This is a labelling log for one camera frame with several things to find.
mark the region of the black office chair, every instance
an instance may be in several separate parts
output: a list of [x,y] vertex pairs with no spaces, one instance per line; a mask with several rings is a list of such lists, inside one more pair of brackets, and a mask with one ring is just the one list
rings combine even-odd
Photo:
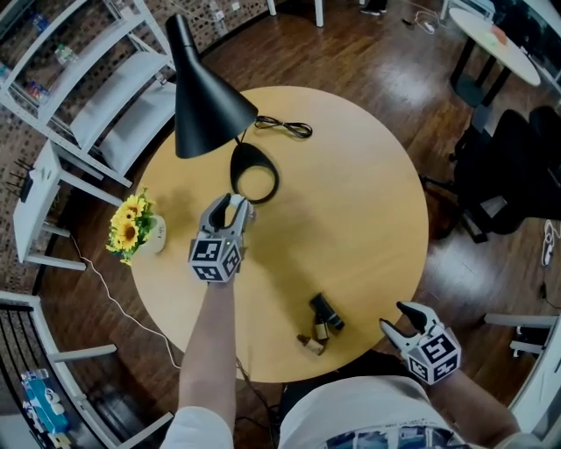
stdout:
[[502,115],[492,137],[470,125],[451,158],[457,160],[454,181],[419,176],[424,187],[434,184],[458,196],[458,220],[448,232],[468,217],[480,233],[467,230],[481,243],[488,232],[516,231],[526,217],[561,219],[561,188],[551,166],[555,152],[544,136],[513,110]]

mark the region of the black desk lamp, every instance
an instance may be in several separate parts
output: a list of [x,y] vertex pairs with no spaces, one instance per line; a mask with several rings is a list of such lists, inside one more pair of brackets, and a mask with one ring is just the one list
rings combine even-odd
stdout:
[[177,73],[175,154],[182,159],[194,158],[235,139],[238,145],[230,164],[234,192],[238,193],[238,180],[247,168],[265,167],[274,176],[273,189],[265,197],[250,201],[268,201],[279,187],[279,174],[258,148],[238,139],[255,121],[257,108],[201,63],[187,19],[180,14],[172,16],[166,22],[166,31]]

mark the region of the flower pot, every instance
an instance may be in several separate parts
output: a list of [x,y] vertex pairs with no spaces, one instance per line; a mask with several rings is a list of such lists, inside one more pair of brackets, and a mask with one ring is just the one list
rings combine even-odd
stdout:
[[140,246],[139,250],[145,254],[157,254],[166,244],[166,221],[160,215],[153,215],[156,225],[150,231],[148,240]]

